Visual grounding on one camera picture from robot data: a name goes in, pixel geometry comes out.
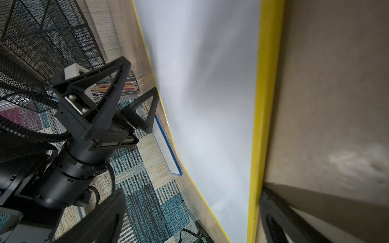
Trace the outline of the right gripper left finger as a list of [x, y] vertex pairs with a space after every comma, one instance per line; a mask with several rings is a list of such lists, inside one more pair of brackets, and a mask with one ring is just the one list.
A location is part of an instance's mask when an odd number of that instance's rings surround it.
[[54, 242], [116, 243], [120, 236], [125, 212], [125, 193], [122, 189], [117, 189], [91, 213]]

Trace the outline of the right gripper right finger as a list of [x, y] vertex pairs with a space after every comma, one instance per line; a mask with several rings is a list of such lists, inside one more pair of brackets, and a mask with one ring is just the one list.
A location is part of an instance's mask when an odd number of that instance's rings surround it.
[[330, 240], [314, 229], [287, 202], [268, 187], [262, 189], [260, 217], [268, 243], [329, 243]]

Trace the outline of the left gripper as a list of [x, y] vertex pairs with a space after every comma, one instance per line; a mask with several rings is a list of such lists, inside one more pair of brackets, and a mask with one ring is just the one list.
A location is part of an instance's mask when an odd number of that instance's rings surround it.
[[159, 102], [156, 87], [118, 110], [130, 72], [131, 62], [120, 57], [92, 71], [74, 64], [52, 77], [60, 99], [55, 116], [71, 135], [59, 158], [102, 165], [117, 149], [136, 146], [134, 128], [152, 132]]

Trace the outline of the blue whiteboard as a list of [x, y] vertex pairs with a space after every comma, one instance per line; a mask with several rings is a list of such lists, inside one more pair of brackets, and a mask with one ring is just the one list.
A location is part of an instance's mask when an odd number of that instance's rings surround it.
[[181, 176], [182, 171], [157, 116], [155, 116], [154, 119], [153, 135], [156, 139], [157, 145], [162, 153], [169, 172], [172, 175]]

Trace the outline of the yellow whiteboard back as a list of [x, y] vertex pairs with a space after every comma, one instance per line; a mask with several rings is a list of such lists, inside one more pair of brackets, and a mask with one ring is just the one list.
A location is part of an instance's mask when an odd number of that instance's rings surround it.
[[134, 1], [178, 160], [232, 243], [259, 220], [284, 1]]

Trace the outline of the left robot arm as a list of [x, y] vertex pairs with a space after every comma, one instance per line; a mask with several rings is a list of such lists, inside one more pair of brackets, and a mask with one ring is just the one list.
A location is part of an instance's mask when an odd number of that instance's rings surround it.
[[65, 208], [89, 202], [96, 192], [92, 181], [112, 171], [114, 153], [137, 147], [137, 129], [152, 130], [156, 89], [118, 109], [130, 70], [124, 57], [93, 71], [79, 67], [73, 77], [63, 70], [52, 78], [58, 100], [1, 83], [2, 100], [37, 102], [55, 110], [65, 127], [63, 133], [45, 134], [1, 116], [2, 210], [21, 212], [22, 225], [43, 227]]

